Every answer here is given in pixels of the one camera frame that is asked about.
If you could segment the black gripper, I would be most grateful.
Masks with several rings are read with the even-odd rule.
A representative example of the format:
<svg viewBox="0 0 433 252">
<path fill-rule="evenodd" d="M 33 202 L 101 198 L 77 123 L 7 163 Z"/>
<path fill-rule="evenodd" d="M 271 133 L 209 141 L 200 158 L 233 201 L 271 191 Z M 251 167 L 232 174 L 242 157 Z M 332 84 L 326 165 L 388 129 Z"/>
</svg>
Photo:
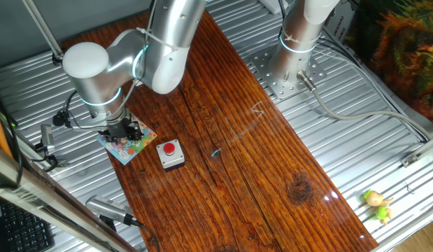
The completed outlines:
<svg viewBox="0 0 433 252">
<path fill-rule="evenodd" d="M 121 121 L 114 125 L 109 125 L 109 128 L 100 131 L 99 135 L 108 142 L 120 142 L 124 138 L 128 140 L 142 139 L 144 137 L 143 130 L 140 128 L 137 120 L 132 120 L 132 115 L 127 112 Z"/>
</svg>

